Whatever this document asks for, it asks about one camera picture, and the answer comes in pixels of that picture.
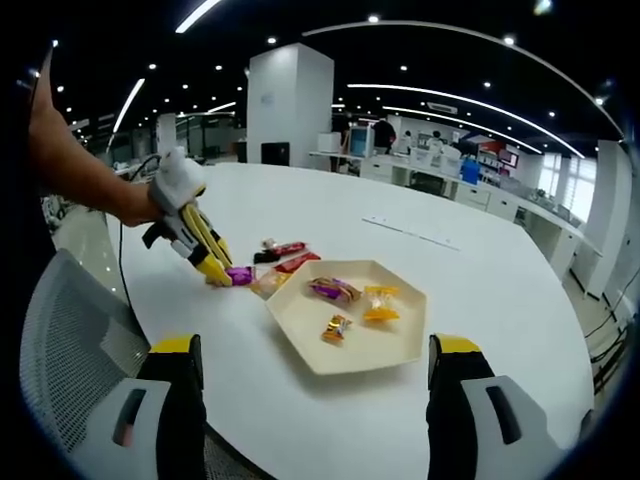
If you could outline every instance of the black ceiling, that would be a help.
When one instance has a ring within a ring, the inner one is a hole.
[[[202,0],[111,0],[56,12],[52,82],[63,85],[55,102],[69,122],[89,118],[83,134],[97,130],[98,117],[120,112],[139,78],[146,83],[132,104],[121,130],[151,125],[162,112],[198,111],[237,101],[240,121],[246,113],[247,79],[252,56],[278,45],[302,42],[336,61],[335,97],[348,109],[382,114],[382,105],[426,110],[422,101],[456,106],[461,118],[507,131],[535,145],[553,143],[537,130],[503,115],[439,97],[347,89],[348,83],[381,83],[441,90],[496,105],[559,134],[578,148],[598,138],[618,139],[605,116],[567,81],[528,57],[483,39],[456,32],[408,26],[376,26],[302,37],[302,33],[344,23],[383,20],[438,22],[503,37],[513,34],[518,46],[538,55],[593,95],[608,97],[605,108],[628,131],[637,76],[632,77],[632,15],[615,7],[556,0],[551,13],[533,14],[534,1],[449,0],[222,0],[185,34],[181,21]],[[158,68],[148,70],[155,63]],[[222,71],[215,66],[222,65]],[[406,65],[408,71],[400,70]],[[491,89],[483,87],[484,81]],[[548,112],[557,113],[550,118]]]

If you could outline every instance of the office desk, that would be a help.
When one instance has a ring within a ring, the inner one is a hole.
[[[365,171],[367,172],[367,178],[371,180],[379,180],[386,183],[404,186],[404,179],[406,178],[406,175],[400,175],[398,170],[403,172],[416,171],[442,178],[449,184],[455,183],[461,185],[462,188],[472,188],[474,190],[482,191],[486,194],[483,198],[485,198],[487,202],[490,202],[490,197],[493,196],[496,199],[504,199],[505,203],[509,202],[518,208],[526,210],[535,216],[533,219],[535,228],[531,229],[530,234],[549,261],[551,268],[556,272],[556,275],[561,280],[566,275],[573,260],[573,255],[581,244],[586,244],[597,255],[602,256],[599,249],[585,237],[584,233],[575,228],[569,222],[554,215],[540,205],[529,200],[525,200],[524,198],[518,197],[517,195],[505,190],[501,190],[482,182],[479,182],[477,185],[471,185],[458,177],[445,175],[430,168],[412,165],[409,163],[407,158],[399,158],[391,155],[379,155],[369,159],[364,159],[362,162],[361,176],[362,172]],[[384,174],[370,173],[369,167],[373,164],[385,166],[387,167],[387,170]],[[486,210],[482,205],[477,205],[474,208],[483,211]]]
[[[496,375],[509,375],[544,409],[562,447],[593,406],[587,346],[553,271],[516,225],[378,182],[289,167],[205,167],[202,210],[236,265],[263,238],[307,241],[325,259],[376,259],[427,295],[422,360],[359,374],[316,376],[262,299],[213,289],[147,226],[124,229],[122,268],[149,342],[202,336],[207,421],[279,480],[424,480],[428,335],[466,336]],[[377,215],[448,238],[456,250],[362,221]],[[114,247],[118,222],[108,219]]]

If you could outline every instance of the purple candy wrapper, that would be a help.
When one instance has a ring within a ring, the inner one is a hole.
[[[232,267],[227,268],[225,272],[227,272],[227,275],[231,277],[233,287],[244,287],[253,283],[253,267]]]

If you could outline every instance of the hexagonal plate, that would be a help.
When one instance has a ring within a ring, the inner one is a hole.
[[[398,287],[394,307],[400,319],[366,322],[362,316],[370,302],[364,294],[352,305],[340,307],[309,291],[307,282],[317,277],[338,278],[360,291],[367,285]],[[424,293],[377,262],[318,260],[300,267],[267,301],[267,308],[311,370],[330,375],[418,360],[422,356],[426,303]],[[339,346],[321,339],[333,315],[353,321]]]

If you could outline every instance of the hand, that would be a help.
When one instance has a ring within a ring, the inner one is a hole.
[[[149,196],[149,185],[128,183],[127,187],[126,201],[115,212],[122,223],[127,227],[137,227],[162,219],[162,211]]]

